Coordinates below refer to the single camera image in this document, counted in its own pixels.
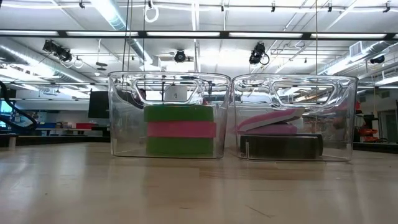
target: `box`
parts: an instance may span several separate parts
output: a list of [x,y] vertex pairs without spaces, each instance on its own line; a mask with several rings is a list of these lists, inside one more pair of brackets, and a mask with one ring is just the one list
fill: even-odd
[[320,75],[235,77],[230,150],[243,159],[349,161],[357,84]]
[[111,73],[112,154],[223,157],[230,85],[229,77],[210,73]]

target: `air vent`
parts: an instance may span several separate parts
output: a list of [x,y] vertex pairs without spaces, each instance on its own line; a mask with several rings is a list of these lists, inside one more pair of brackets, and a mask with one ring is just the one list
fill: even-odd
[[349,56],[351,58],[362,54],[362,41],[359,41],[349,47]]
[[360,97],[359,97],[359,102],[360,102],[360,103],[366,102],[366,96],[360,96]]
[[49,88],[44,90],[43,94],[49,95],[49,96],[57,96],[58,95],[58,93],[56,92],[55,89],[49,89]]
[[388,98],[388,97],[390,97],[390,91],[385,91],[385,92],[381,93],[381,98],[382,99]]

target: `black screen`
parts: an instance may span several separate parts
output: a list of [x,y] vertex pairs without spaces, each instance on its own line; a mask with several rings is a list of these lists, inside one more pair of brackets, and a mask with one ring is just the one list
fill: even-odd
[[88,106],[89,118],[109,118],[108,91],[92,91]]

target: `green foam block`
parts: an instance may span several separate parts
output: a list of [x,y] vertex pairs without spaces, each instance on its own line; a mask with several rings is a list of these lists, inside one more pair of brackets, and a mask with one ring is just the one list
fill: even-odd
[[144,121],[213,121],[213,108],[204,105],[149,105]]
[[148,137],[147,153],[150,156],[213,157],[213,138]]

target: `wooden table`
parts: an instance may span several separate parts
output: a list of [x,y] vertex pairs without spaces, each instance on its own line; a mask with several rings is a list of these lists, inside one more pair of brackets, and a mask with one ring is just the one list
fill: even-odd
[[1,223],[397,223],[398,155],[351,162],[144,159],[110,144],[0,152]]

